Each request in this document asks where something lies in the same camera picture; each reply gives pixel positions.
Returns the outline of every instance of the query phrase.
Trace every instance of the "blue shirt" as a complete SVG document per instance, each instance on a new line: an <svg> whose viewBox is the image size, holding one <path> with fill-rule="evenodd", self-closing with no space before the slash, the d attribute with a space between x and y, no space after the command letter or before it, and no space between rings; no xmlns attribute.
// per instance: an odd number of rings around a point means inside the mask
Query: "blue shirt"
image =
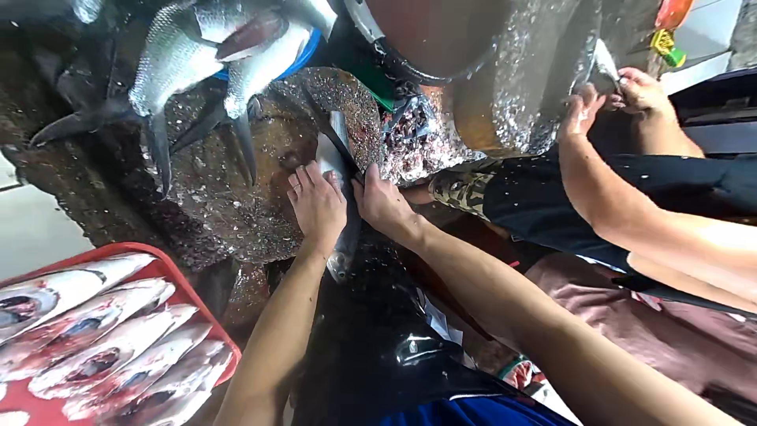
<svg viewBox="0 0 757 426"><path fill-rule="evenodd" d="M380 426L575 426L526 396L435 401L384 418Z"/></svg>

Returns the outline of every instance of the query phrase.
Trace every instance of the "human arm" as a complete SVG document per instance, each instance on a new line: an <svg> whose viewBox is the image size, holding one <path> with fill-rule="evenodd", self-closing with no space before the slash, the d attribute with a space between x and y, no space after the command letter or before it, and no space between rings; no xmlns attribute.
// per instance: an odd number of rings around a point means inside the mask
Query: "human arm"
<svg viewBox="0 0 757 426"><path fill-rule="evenodd" d="M378 174L374 165L365 188L354 182L363 218L428 263L484 329L534 360L585 424L737 424L599 335L511 267L416 215Z"/></svg>
<svg viewBox="0 0 757 426"><path fill-rule="evenodd" d="M584 87L571 102L559 135L562 182L573 207L597 235L662 267L757 302L757 227L659 208L620 178L586 137L603 103L593 86ZM662 282L686 288L685 280L670 280L672 272L660 275L668 278ZM697 294L689 287L685 291ZM715 301L733 305L719 297Z"/></svg>
<svg viewBox="0 0 757 426"><path fill-rule="evenodd" d="M634 115L641 154L704 158L704 151L681 129L659 81L636 68L622 68L618 73L624 97L613 93L610 100L614 107Z"/></svg>
<svg viewBox="0 0 757 426"><path fill-rule="evenodd" d="M291 376L305 355L326 259L347 223L347 203L333 174L317 163L289 177L288 192L304 234L297 258L255 324L215 426L282 423Z"/></svg>

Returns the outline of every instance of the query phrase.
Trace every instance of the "red plastic tray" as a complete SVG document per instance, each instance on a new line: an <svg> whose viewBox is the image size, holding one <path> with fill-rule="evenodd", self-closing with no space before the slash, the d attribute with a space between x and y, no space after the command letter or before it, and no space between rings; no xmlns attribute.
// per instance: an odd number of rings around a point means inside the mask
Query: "red plastic tray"
<svg viewBox="0 0 757 426"><path fill-rule="evenodd" d="M115 243L108 246L100 247L80 255L76 255L72 258L54 263L53 265L46 266L38 269L37 271L30 272L20 277L11 278L10 280L4 280L0 283L0 287L10 282L18 282L26 280L36 275L44 274L45 272L54 271L56 269L67 268L69 266L78 265L86 262L93 262L102 258L107 258L112 255L119 255L128 252L145 252L155 256L157 260L147 265L140 272L136 273L133 277L126 279L124 282L130 282L135 280L144 280L145 278L165 277L166 280L176 285L176 292L168 299L169 304L176 303L190 303L197 306L200 311L192 317L190 323L207 321L213 325L207 338L223 340L232 349L232 360L229 363L229 367L223 372L223 375L216 383L216 386L227 381L234 375L234 370L241 358L241 351L239 347L234 344L228 334L223 330L218 321L213 317L205 304L200 300L200 297L189 285L189 282L181 273L176 264L173 263L171 258L162 251L145 244L140 243ZM76 426L89 426L94 425L93 418L87 418L79 421L68 421L65 415L61 412L61 409L66 403L65 399L39 399L33 396L27 390L26 386L31 379L25 381L15 381L8 383L8 395L0 401L0 412L8 411L25 411L31 415L27 426L58 426L61 424L74 424Z"/></svg>

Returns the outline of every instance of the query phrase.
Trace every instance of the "knife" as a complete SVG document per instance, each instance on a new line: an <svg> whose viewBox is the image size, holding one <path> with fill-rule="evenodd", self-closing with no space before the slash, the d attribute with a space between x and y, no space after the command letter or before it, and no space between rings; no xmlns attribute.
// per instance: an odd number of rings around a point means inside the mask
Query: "knife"
<svg viewBox="0 0 757 426"><path fill-rule="evenodd" d="M339 155L341 155L342 159L344 160L344 164L347 166L347 170L349 171L350 175L354 177L355 180L360 182L360 185L365 186L365 175L355 162L355 158L352 156L352 154L350 154L350 150L347 149L348 143L342 141L336 131L334 131L334 127L332 127L331 122L329 121L329 116L325 111L323 111L323 108L321 108L318 102L313 99L313 95L311 95L310 92L307 91L305 85L302 86L302 92L305 95L305 100L310 106L310 109L313 110L313 118L316 121L316 126L318 126L318 131L325 134L326 137L328 137L329 140L332 141L334 147L336 147L337 151L339 151Z"/></svg>

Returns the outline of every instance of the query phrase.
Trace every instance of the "fish scale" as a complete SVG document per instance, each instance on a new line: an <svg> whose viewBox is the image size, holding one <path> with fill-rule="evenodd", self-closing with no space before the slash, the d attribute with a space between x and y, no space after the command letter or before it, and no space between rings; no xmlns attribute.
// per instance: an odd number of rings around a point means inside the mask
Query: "fish scale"
<svg viewBox="0 0 757 426"><path fill-rule="evenodd" d="M190 38L179 26L182 14L192 13L194 1L172 3L158 11L139 59L129 101L147 117L163 111L174 93L184 92L223 69L217 48Z"/></svg>
<svg viewBox="0 0 757 426"><path fill-rule="evenodd" d="M291 21L284 35L264 52L231 63L229 88L224 100L229 118L235 120L247 113L250 99L294 63L310 39L311 31L312 27Z"/></svg>

